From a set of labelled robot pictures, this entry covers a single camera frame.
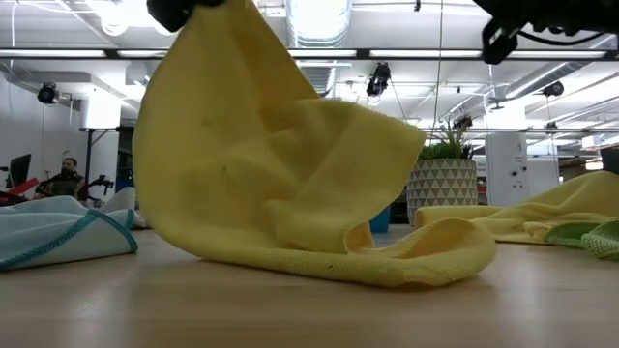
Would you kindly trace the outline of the red bar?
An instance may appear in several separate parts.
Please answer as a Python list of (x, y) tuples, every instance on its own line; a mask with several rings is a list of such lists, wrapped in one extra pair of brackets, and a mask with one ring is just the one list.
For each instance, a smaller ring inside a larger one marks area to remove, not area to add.
[(9, 190), (0, 190), (0, 207), (15, 205), (27, 201), (24, 193), (39, 185), (39, 180), (32, 178), (25, 183)]

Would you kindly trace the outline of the light blue microfiber towel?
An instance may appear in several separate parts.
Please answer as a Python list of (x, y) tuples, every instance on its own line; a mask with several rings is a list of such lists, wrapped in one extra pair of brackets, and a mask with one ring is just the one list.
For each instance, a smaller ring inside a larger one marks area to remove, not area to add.
[(0, 207), (0, 272), (135, 253), (134, 218), (69, 196)]

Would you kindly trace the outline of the yellow microfiber towel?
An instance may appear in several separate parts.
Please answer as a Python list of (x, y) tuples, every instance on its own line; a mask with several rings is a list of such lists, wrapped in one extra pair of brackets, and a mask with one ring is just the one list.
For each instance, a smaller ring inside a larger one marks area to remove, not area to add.
[(468, 221), (497, 242), (541, 244), (545, 234), (560, 224), (618, 219), (619, 175), (590, 172), (509, 207), (425, 207), (416, 212), (415, 226), (444, 218)]
[(370, 221), (425, 142), (402, 121), (320, 99), (246, 0), (198, 0), (157, 66), (133, 137), (139, 206), (209, 261), (394, 287), (474, 276), (496, 245), (444, 218), (378, 247)]

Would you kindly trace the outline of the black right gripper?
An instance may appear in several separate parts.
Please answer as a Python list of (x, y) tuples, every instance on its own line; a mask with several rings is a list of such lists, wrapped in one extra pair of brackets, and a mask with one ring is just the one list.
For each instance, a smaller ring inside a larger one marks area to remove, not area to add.
[(551, 26), (556, 0), (473, 0), (491, 20), (482, 31), (482, 58), (498, 65), (517, 47), (517, 29), (531, 24), (534, 30)]

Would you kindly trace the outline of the succulent in patterned pot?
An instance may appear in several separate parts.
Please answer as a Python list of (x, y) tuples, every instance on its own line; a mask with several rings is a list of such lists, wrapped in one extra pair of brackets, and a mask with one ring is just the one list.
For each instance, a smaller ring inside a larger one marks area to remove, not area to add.
[(433, 206), (471, 206), (478, 203), (477, 163), (466, 130), (447, 124), (425, 145), (406, 186), (407, 216), (416, 225), (419, 209)]

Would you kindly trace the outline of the green microfiber towel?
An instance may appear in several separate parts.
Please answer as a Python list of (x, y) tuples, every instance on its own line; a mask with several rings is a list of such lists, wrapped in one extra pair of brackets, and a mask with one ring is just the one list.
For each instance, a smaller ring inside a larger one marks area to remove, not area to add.
[(619, 220), (564, 223), (550, 229), (545, 241), (555, 246), (586, 250), (598, 259), (619, 262)]

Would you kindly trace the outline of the black metal rack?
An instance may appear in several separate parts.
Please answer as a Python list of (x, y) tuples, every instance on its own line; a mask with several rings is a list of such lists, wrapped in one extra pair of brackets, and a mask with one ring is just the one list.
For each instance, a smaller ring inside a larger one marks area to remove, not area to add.
[(80, 165), (90, 195), (107, 199), (133, 186), (133, 127), (82, 129), (87, 135), (86, 158)]

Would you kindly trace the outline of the person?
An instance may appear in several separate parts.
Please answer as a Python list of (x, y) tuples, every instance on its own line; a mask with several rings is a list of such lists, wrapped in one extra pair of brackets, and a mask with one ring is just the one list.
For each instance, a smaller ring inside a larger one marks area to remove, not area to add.
[(35, 199), (70, 196), (85, 205), (88, 198), (86, 180), (77, 173), (77, 160), (64, 158), (59, 174), (42, 182), (35, 190)]

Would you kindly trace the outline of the black computer monitor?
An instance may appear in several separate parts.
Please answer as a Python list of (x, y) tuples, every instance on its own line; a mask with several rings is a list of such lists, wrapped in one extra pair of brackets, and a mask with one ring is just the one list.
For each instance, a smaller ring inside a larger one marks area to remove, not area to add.
[(32, 155), (23, 155), (11, 160), (8, 167), (6, 188), (13, 189), (24, 184), (28, 179)]

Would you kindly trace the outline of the teal plastic bin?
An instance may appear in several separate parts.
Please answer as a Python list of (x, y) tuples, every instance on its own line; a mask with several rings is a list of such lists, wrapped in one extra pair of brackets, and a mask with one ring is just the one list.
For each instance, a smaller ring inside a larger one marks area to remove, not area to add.
[(391, 207), (387, 206), (369, 222), (370, 231), (374, 234), (388, 233), (391, 221)]

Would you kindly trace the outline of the white column with switches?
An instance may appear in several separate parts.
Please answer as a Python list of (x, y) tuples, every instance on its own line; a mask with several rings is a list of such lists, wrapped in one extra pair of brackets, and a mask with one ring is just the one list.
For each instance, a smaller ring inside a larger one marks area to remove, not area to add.
[(508, 207), (526, 200), (527, 144), (523, 133), (494, 133), (486, 137), (488, 204)]

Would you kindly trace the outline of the black overhead light rail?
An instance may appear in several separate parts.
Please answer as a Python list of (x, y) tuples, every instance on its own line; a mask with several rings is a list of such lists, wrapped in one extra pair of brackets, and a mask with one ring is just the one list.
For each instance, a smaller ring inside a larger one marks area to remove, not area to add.
[[(0, 48), (0, 59), (22, 60), (160, 60), (165, 49), (118, 48)], [(300, 60), (380, 60), (380, 61), (481, 61), (476, 49), (310, 49), (295, 48), (288, 53)], [(617, 50), (516, 50), (508, 61), (531, 62), (619, 62)]]

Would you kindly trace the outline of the silver ventilation duct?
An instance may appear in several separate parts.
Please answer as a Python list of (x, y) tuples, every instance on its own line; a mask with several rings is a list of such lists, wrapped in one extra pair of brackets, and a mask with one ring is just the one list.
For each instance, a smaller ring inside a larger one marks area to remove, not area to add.
[(342, 46), (352, 0), (285, 0), (287, 43), (295, 48)]

